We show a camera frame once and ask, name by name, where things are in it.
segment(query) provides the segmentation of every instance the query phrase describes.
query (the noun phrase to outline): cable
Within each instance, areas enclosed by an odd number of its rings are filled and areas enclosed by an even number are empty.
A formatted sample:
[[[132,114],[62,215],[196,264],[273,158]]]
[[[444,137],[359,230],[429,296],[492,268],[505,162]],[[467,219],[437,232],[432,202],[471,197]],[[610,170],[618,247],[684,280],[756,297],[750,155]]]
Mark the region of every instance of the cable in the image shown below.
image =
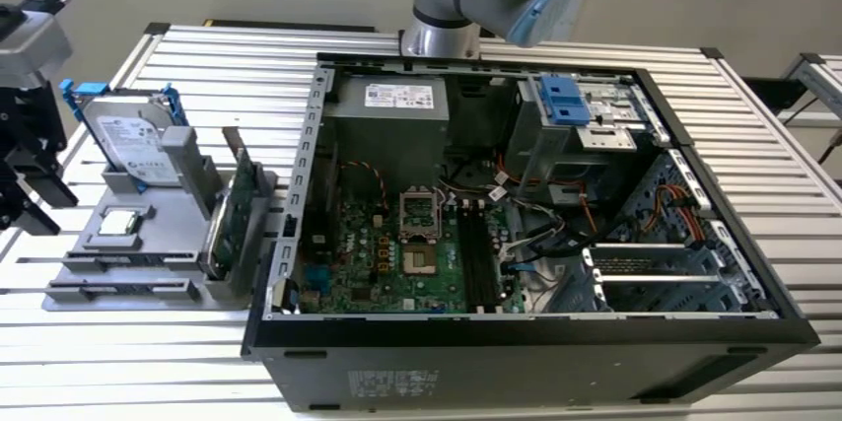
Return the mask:
[[[555,283],[553,285],[547,286],[547,288],[540,292],[540,294],[537,295],[537,298],[535,298],[535,300],[531,302],[531,311],[535,312],[535,308],[537,307],[537,302],[540,301],[540,299],[543,298],[543,295],[547,294],[548,291],[553,290],[555,288],[557,288],[557,285],[561,282],[559,281],[557,283]]]
[[[792,115],[790,115],[790,118],[784,120],[783,126],[787,126],[787,124],[792,121],[792,119],[798,117],[798,114],[802,113],[803,110],[815,103],[815,101],[818,101],[818,98],[812,98],[811,101],[808,101],[804,105],[800,106],[800,108],[792,113]]]
[[[368,170],[372,174],[373,177],[377,178],[377,184],[380,185],[380,199],[383,200],[383,210],[388,211],[389,210],[389,204],[385,200],[385,184],[383,183],[383,177],[380,176],[380,172],[377,172],[377,170],[368,165],[365,162],[343,162],[341,163],[341,167],[360,167],[364,168],[365,170]]]
[[[493,189],[493,187],[471,187],[471,186],[463,186],[461,184],[452,182],[449,180],[447,180],[447,178],[444,176],[439,176],[437,177],[437,182],[441,184],[441,186],[444,186],[447,189],[456,191],[456,192],[469,192],[473,194],[488,194],[488,190]]]
[[[588,223],[591,224],[591,230],[594,232],[598,232],[596,223],[594,222],[594,216],[591,215],[591,208],[588,207],[588,200],[586,198],[584,192],[579,195],[579,202],[582,203],[582,209],[584,209],[584,215],[588,218]]]
[[[517,184],[520,183],[520,178],[517,176],[512,175],[505,169],[505,165],[503,163],[503,154],[501,153],[497,153],[497,171],[503,172],[511,181],[513,181]],[[588,224],[591,225],[591,230],[594,232],[596,232],[598,228],[596,228],[596,223],[594,222],[594,216],[591,215],[591,207],[588,206],[588,199],[587,199],[588,192],[587,192],[587,189],[586,189],[584,182],[580,181],[580,180],[561,181],[561,180],[557,180],[557,179],[551,179],[549,183],[552,183],[552,184],[561,184],[561,185],[565,185],[565,186],[579,186],[579,203],[582,204],[582,209],[584,210],[584,215],[588,218]]]
[[[824,161],[827,161],[827,158],[830,157],[830,154],[832,153],[835,148],[836,148],[835,145],[828,145],[827,148],[824,149],[824,152],[820,154],[820,157],[818,157],[818,163],[820,165],[823,165]]]
[[[515,262],[515,264],[529,263],[541,257],[564,258],[565,256],[572,256],[578,254],[590,244],[598,242],[600,239],[604,239],[622,224],[630,223],[632,220],[634,218],[631,216],[618,216],[616,219],[614,219],[614,221],[595,234],[588,235],[587,238],[582,239],[573,246],[567,246],[565,248],[540,248],[539,246],[529,245],[528,248],[535,252],[535,256],[523,261]]]
[[[652,214],[648,217],[648,221],[646,221],[646,225],[643,226],[643,229],[642,229],[643,232],[651,231],[651,229],[655,227],[655,224],[658,222],[658,218],[660,217],[660,211],[663,209],[660,192],[664,190],[670,192],[670,196],[672,197],[674,200],[678,198],[683,198],[683,199],[690,198],[690,194],[680,186],[674,185],[674,184],[660,184],[655,188],[655,209],[652,210]],[[694,241],[703,241],[702,225],[696,221],[695,216],[692,215],[690,210],[686,209],[684,207],[682,206],[676,206],[676,207],[678,207],[679,215],[682,216],[682,219],[684,220],[684,224],[687,225],[687,230],[691,233],[691,236],[694,238]]]

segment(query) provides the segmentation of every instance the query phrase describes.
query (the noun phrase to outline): motherboard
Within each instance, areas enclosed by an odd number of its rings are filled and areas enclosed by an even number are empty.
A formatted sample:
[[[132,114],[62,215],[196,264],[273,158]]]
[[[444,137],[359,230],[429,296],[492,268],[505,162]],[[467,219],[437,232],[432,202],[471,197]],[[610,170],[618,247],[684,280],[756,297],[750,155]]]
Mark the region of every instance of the motherboard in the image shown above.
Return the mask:
[[[321,261],[305,269],[303,312],[432,315],[472,312],[472,292],[465,282],[472,285],[473,279],[465,279],[460,208],[432,196],[424,199],[421,192],[409,190],[401,200],[389,202],[393,211],[388,214],[379,202],[352,197],[343,200],[335,252],[323,255]],[[493,255],[495,248],[509,239],[503,208],[484,208],[481,219],[483,245],[488,255]],[[436,238],[431,236],[433,227]],[[409,235],[407,229],[428,229],[427,238]],[[500,277],[495,266],[493,262],[484,265],[493,272],[484,278],[495,284],[496,303],[491,310],[521,313],[517,283]]]

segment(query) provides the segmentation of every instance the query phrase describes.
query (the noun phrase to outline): power supply label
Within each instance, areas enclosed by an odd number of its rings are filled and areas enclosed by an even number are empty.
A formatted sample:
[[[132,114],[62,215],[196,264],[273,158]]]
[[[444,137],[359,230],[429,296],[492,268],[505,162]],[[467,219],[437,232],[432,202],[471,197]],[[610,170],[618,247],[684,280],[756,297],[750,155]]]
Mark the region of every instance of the power supply label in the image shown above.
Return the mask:
[[[432,86],[369,84],[365,86],[365,106],[432,108]]]
[[[137,117],[102,115],[96,120],[102,140],[126,173],[150,185],[177,185],[179,176],[160,146],[154,126]]]
[[[352,370],[347,377],[357,398],[431,396],[437,370]]]

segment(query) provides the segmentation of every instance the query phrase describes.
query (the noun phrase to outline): ram slot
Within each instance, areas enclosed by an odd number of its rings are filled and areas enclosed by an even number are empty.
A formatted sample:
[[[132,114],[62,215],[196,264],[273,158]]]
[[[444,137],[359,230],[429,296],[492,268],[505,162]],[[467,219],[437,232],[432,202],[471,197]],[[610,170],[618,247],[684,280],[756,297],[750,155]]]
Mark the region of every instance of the ram slot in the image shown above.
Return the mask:
[[[473,204],[459,210],[459,252],[464,273],[465,302],[471,312],[492,312],[497,303],[496,274],[483,210]]]

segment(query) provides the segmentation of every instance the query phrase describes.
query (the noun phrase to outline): metal workbench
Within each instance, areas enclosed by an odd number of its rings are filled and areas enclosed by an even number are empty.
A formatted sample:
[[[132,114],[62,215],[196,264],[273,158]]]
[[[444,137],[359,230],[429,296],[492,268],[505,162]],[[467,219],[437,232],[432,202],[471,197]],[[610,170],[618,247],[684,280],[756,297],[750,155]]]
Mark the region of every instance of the metal workbench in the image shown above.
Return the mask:
[[[317,51],[396,54],[395,35],[171,27],[144,35],[112,86],[181,92],[203,153],[233,159],[219,127],[239,125],[252,157],[289,176]],[[646,68],[698,142],[703,160],[822,344],[694,406],[588,411],[412,412],[356,418],[648,418],[684,421],[842,419],[842,196],[722,60],[698,49],[547,43],[531,50],[485,40],[492,60]],[[80,207],[48,210],[56,237],[0,235],[0,407],[53,419],[104,416],[292,416],[261,365],[239,359],[245,312],[46,313],[56,275],[104,189],[101,154],[82,131],[65,181]],[[283,189],[277,190],[277,199]]]
[[[798,79],[830,111],[842,118],[842,56],[803,53],[783,77]]]

